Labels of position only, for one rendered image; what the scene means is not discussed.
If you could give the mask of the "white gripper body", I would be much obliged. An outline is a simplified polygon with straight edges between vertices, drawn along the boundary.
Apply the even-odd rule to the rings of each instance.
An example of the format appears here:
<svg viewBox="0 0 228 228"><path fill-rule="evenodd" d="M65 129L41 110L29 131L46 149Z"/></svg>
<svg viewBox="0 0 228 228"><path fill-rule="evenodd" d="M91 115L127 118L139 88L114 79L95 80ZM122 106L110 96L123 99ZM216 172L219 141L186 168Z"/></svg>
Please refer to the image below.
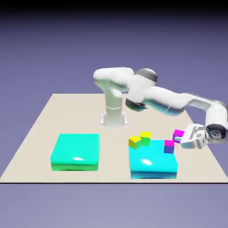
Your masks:
<svg viewBox="0 0 228 228"><path fill-rule="evenodd" d="M181 138L180 144L184 149L202 149L206 145L206 130L201 124L189 124Z"/></svg>

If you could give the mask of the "small magenta cube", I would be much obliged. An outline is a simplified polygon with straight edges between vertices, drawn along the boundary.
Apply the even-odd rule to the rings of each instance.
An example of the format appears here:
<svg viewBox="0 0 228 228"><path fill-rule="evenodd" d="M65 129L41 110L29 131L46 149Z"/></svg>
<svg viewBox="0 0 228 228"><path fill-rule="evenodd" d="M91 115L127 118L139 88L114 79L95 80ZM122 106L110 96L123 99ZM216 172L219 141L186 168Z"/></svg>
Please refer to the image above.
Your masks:
<svg viewBox="0 0 228 228"><path fill-rule="evenodd" d="M183 137L184 133L185 133L185 131L176 129L173 133L172 140L174 141L175 136Z"/></svg>
<svg viewBox="0 0 228 228"><path fill-rule="evenodd" d="M173 140L164 140L164 153L173 154L175 142Z"/></svg>

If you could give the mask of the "small yellow cube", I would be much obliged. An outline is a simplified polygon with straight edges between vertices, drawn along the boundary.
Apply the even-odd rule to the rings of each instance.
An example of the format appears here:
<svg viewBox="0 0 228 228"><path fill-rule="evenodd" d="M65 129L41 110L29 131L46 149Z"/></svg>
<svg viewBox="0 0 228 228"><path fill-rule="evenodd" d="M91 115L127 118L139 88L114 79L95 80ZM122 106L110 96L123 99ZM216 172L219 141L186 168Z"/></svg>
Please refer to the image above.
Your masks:
<svg viewBox="0 0 228 228"><path fill-rule="evenodd" d="M142 145L142 139L139 136L132 136L128 139L128 146L133 149L138 149Z"/></svg>
<svg viewBox="0 0 228 228"><path fill-rule="evenodd" d="M149 146L151 142L151 132L141 131L140 138L142 146Z"/></svg>

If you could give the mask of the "large cyan box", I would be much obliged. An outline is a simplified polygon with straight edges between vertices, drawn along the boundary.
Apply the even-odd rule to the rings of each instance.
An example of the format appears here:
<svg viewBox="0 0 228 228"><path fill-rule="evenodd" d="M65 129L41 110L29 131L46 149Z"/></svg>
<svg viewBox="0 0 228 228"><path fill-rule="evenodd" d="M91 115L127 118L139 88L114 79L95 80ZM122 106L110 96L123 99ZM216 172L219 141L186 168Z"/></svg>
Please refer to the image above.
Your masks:
<svg viewBox="0 0 228 228"><path fill-rule="evenodd" d="M178 163L175 154L164 153L164 140L151 140L149 146L129 147L132 179L176 179Z"/></svg>

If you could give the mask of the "large green box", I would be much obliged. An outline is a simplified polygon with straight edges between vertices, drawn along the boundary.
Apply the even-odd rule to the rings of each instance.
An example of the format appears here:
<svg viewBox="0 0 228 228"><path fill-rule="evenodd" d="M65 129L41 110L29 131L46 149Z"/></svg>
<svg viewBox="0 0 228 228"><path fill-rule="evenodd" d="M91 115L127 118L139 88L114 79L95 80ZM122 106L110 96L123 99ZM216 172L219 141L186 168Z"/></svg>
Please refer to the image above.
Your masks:
<svg viewBox="0 0 228 228"><path fill-rule="evenodd" d="M97 171L100 134L59 134L50 157L53 171Z"/></svg>

